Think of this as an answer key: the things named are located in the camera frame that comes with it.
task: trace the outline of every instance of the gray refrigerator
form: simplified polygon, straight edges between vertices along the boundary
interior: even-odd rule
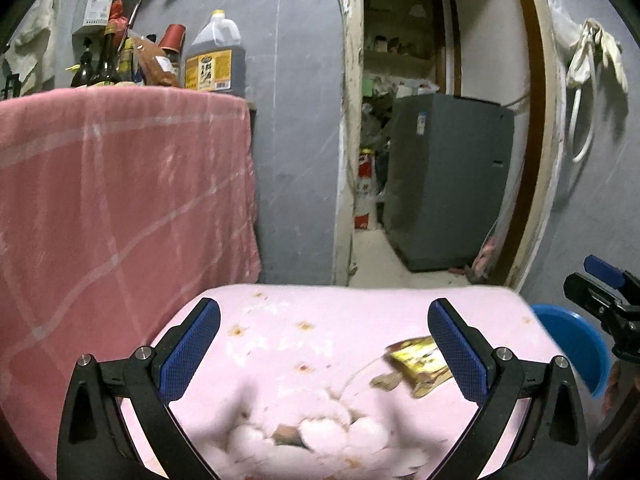
[[[491,102],[394,102],[383,221],[410,271],[473,262],[500,213],[513,128],[513,111]]]

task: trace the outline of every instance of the table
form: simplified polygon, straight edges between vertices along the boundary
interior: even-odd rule
[[[184,397],[170,407],[223,480],[427,478],[476,405],[454,380],[421,399],[404,383],[385,392],[369,381],[391,371],[381,359],[386,346],[429,333],[426,313],[436,298],[447,298],[492,346],[507,346],[520,359],[548,362],[561,354],[525,301],[506,288],[230,285],[194,298],[169,326],[202,297],[220,304],[222,326]],[[483,475],[502,465],[526,403],[518,402]],[[128,400],[122,411],[141,458],[160,472]],[[311,450],[290,445],[301,432]]]

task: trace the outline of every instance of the pink towel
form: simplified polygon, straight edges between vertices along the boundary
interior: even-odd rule
[[[54,478],[80,354],[128,356],[214,286],[255,282],[245,101],[165,88],[0,103],[0,408]]]

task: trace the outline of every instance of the doorway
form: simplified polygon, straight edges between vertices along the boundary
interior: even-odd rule
[[[532,1],[362,0],[358,270],[350,286],[508,283],[548,126]],[[542,69],[532,72],[536,63]],[[406,140],[425,129],[431,140]]]

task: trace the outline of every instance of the brown door trim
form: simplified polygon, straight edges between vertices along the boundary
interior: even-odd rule
[[[444,27],[444,8],[442,0],[431,0],[433,6],[433,31],[435,43],[436,85],[440,93],[446,92],[447,86],[447,45]]]
[[[454,92],[462,91],[462,46],[460,42],[460,22],[456,0],[450,0],[454,38]],[[527,46],[529,50],[530,98],[529,98],[529,131],[524,153],[524,166],[515,208],[502,251],[495,263],[489,283],[505,285],[516,259],[516,254],[524,231],[529,221],[534,199],[545,131],[546,111],[546,79],[545,55],[543,51],[542,33],[534,0],[520,0],[524,15]]]

